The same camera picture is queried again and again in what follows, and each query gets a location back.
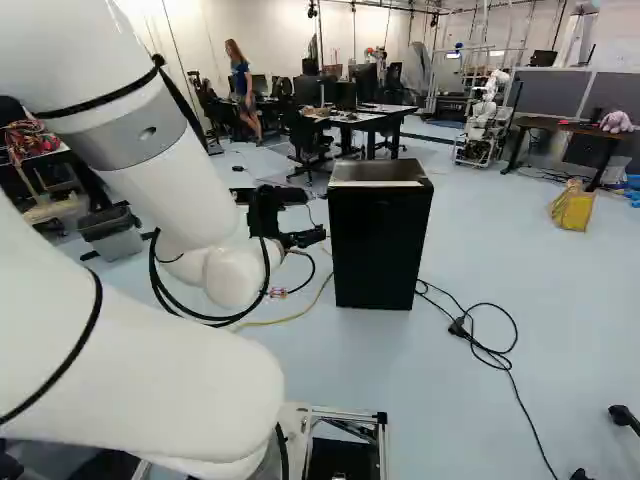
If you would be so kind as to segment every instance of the metal stand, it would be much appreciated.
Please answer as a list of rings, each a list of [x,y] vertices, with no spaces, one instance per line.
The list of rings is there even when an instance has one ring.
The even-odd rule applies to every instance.
[[[349,470],[354,467],[360,469],[357,478],[389,478],[389,439],[385,412],[348,412],[302,403],[287,403],[282,407],[278,420],[287,439],[290,480],[349,479],[356,476]],[[314,430],[321,424],[335,427],[352,436],[355,441],[314,437]],[[363,457],[366,459],[366,465],[353,462],[350,449],[357,450],[356,454],[366,450],[366,456]],[[280,468],[279,462],[273,462],[273,459],[267,458],[268,456],[269,450],[264,465],[275,463],[277,468]],[[280,470],[273,472],[261,467],[250,478],[282,478]],[[132,480],[147,479],[149,472],[150,463],[142,460]]]

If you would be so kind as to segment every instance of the black box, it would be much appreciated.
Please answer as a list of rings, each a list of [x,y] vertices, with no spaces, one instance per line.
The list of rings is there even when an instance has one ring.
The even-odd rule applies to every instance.
[[[339,160],[327,194],[337,306],[411,310],[433,198],[420,163]]]

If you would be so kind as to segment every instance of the table leg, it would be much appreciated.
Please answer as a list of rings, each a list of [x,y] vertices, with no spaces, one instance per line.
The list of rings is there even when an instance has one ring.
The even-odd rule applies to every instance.
[[[351,149],[351,129],[349,127],[340,127],[340,149],[342,155],[349,155]]]
[[[595,177],[593,177],[593,180],[591,180],[591,183],[585,189],[585,192],[594,192],[596,188],[600,186],[600,179],[602,178],[602,174],[606,170],[607,165],[609,165],[609,160],[611,160],[611,156],[615,152],[617,146],[618,146],[617,139],[615,138],[607,139],[607,147],[604,152],[604,157],[602,158],[600,165],[598,165],[598,171],[596,172]]]
[[[376,158],[376,131],[367,132],[367,160]]]
[[[391,138],[391,158],[398,158],[398,151],[400,150],[400,121],[398,120],[393,125],[393,137]]]
[[[507,165],[505,168],[500,170],[500,173],[502,175],[506,175],[512,170],[515,170],[518,168],[518,155],[520,154],[520,148],[522,147],[522,142],[524,141],[524,136],[526,135],[527,131],[529,131],[528,128],[520,127],[520,130],[518,131],[518,137],[516,138],[516,144],[513,147],[513,151],[511,152],[509,165]]]

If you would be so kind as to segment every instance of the black band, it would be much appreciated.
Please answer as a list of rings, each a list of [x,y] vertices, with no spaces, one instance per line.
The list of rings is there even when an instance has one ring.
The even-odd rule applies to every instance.
[[[95,299],[93,301],[93,308],[91,309],[91,314],[87,319],[87,324],[85,325],[80,338],[78,338],[78,341],[73,346],[73,349],[71,350],[71,352],[69,352],[69,355],[67,355],[67,358],[65,358],[64,362],[62,362],[60,366],[56,368],[53,374],[51,374],[51,376],[47,379],[46,382],[42,384],[40,388],[29,395],[29,397],[16,408],[0,417],[0,426],[13,420],[15,417],[20,415],[22,412],[24,412],[34,403],[40,400],[40,398],[42,398],[42,396],[46,394],[51,389],[51,387],[53,387],[57,383],[58,380],[60,380],[62,375],[64,375],[65,372],[69,370],[69,367],[71,367],[73,362],[76,361],[78,355],[80,355],[80,352],[82,352],[82,349],[89,340],[91,332],[93,332],[93,327],[96,326],[96,322],[98,321],[98,317],[100,316],[100,308],[102,307],[102,282],[100,282],[100,279],[95,273],[93,273],[91,270],[89,270],[89,272],[91,272],[91,276],[93,277],[96,286],[96,292]]]
[[[176,258],[174,258],[173,260],[160,260],[157,256],[156,256],[156,262],[158,263],[163,263],[163,264],[168,264],[168,263],[173,263],[173,262],[177,262],[178,260],[180,260],[182,257],[184,257],[184,253],[181,253],[180,255],[178,255]]]
[[[92,110],[94,108],[100,107],[101,105],[111,103],[120,97],[129,95],[131,92],[135,92],[139,88],[144,87],[147,83],[153,80],[153,78],[158,74],[159,70],[160,70],[160,65],[156,63],[156,65],[149,71],[149,73],[147,73],[143,77],[140,77],[135,82],[130,83],[129,85],[126,85],[122,88],[119,88],[118,90],[114,90],[111,93],[101,95],[92,100],[87,100],[86,102],[78,103],[70,107],[60,108],[58,110],[49,110],[48,112],[34,113],[33,115],[36,118],[48,120],[51,118],[68,117],[69,115],[74,115],[76,113]]]

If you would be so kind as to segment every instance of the cable connector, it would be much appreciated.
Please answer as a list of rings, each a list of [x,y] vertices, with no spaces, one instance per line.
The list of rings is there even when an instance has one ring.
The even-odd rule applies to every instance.
[[[270,298],[285,299],[285,298],[287,298],[287,295],[289,295],[289,291],[286,288],[272,287],[271,290],[269,290],[269,297]]]
[[[451,325],[449,325],[449,328],[447,329],[447,331],[451,335],[455,335],[456,337],[468,338],[469,333],[467,333],[463,325],[464,325],[464,317],[458,317],[455,319],[455,321]]]

